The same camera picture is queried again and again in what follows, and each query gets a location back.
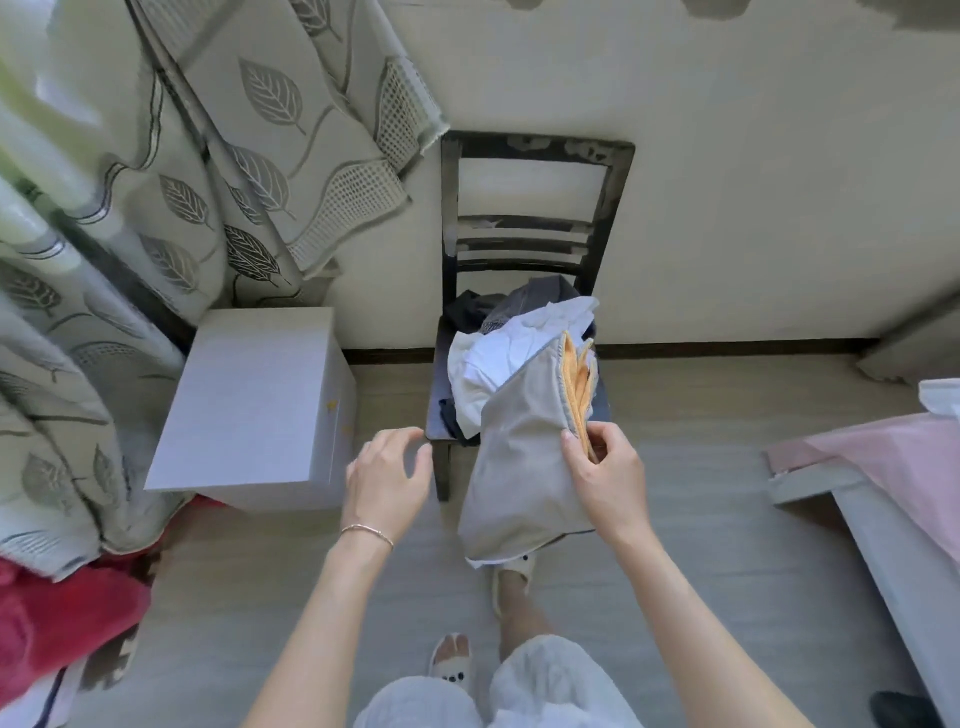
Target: leaf pattern curtain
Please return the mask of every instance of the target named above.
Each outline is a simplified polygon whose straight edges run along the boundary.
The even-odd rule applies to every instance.
[[[191,328],[321,304],[446,129],[376,0],[4,3],[0,556],[60,579],[153,543]]]

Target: wall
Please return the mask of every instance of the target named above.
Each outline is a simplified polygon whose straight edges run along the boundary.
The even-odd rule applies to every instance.
[[[867,336],[960,282],[960,37],[894,0],[383,2],[455,129],[637,145],[602,342]],[[432,344],[436,152],[409,188],[339,255],[347,347]]]

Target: white bed frame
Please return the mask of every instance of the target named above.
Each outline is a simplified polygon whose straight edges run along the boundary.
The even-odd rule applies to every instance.
[[[856,467],[773,481],[776,505],[832,493],[946,728],[960,728],[960,568]]]

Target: pink cloth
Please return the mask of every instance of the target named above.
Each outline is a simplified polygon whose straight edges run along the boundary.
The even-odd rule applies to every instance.
[[[0,708],[123,634],[149,606],[150,588],[122,570],[87,566],[55,584],[0,559]]]
[[[834,457],[854,464],[960,563],[960,421],[895,417],[779,443],[767,457],[774,473]]]

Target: gray cloth bag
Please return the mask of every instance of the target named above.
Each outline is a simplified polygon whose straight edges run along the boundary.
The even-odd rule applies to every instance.
[[[579,352],[564,333],[498,389],[483,409],[480,452],[458,534],[476,568],[500,564],[590,531],[561,450],[568,429],[589,446],[596,389],[593,342]]]

